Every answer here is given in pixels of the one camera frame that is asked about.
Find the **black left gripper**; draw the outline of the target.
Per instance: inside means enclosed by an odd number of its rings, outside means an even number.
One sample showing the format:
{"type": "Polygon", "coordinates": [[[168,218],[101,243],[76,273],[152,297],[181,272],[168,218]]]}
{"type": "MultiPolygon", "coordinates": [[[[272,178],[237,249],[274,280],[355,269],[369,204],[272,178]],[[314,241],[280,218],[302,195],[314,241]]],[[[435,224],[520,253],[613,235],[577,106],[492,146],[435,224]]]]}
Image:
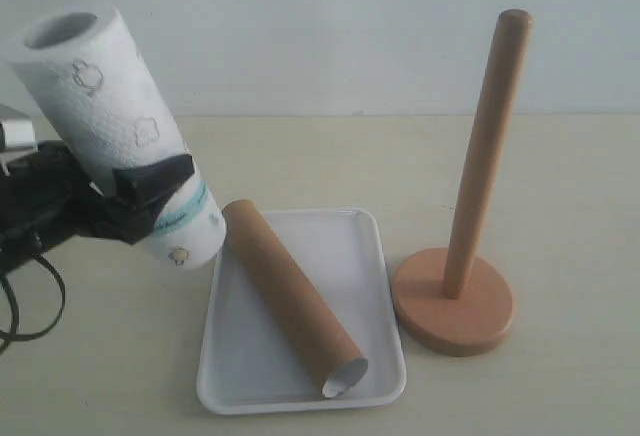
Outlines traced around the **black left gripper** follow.
{"type": "Polygon", "coordinates": [[[114,169],[115,194],[98,195],[69,148],[41,142],[1,177],[1,270],[11,272],[67,240],[89,237],[134,245],[195,174],[186,153],[147,166],[114,169]]]}

